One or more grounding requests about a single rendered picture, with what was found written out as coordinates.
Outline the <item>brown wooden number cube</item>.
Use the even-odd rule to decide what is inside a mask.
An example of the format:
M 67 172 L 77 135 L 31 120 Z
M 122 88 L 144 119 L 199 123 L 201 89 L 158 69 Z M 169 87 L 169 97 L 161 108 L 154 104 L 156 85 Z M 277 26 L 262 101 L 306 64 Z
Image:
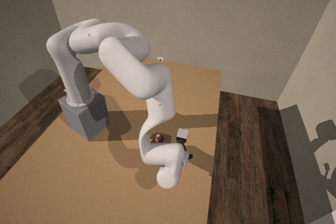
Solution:
M 156 133 L 154 136 L 154 141 L 159 143 L 161 140 L 162 140 L 162 134 Z

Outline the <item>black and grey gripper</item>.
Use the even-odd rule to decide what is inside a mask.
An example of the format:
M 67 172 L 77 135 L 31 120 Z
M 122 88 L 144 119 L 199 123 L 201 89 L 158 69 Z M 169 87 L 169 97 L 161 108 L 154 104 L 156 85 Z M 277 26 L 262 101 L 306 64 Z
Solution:
M 183 169 L 187 166 L 187 162 L 188 162 L 188 159 L 191 159 L 193 158 L 193 155 L 192 154 L 189 154 L 189 152 L 186 151 L 186 148 L 184 148 L 185 150 L 185 155 L 184 155 L 184 160 L 183 160 Z M 190 156 L 189 156 L 190 155 Z M 182 170 L 183 170 L 182 169 Z

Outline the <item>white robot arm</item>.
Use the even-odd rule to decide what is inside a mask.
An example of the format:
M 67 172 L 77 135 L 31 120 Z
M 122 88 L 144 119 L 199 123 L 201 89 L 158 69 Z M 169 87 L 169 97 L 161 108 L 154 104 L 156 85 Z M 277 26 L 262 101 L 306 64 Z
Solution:
M 150 44 L 144 34 L 128 24 L 106 23 L 94 18 L 52 35 L 46 47 L 59 70 L 70 106 L 80 108 L 95 98 L 77 53 L 99 52 L 101 62 L 117 80 L 132 95 L 146 100 L 148 118 L 139 135 L 141 157 L 147 165 L 161 166 L 156 178 L 162 188 L 175 188 L 183 168 L 184 143 L 189 130 L 178 129 L 177 143 L 150 142 L 149 131 L 175 116 L 175 103 L 168 66 L 142 63 L 150 53 Z

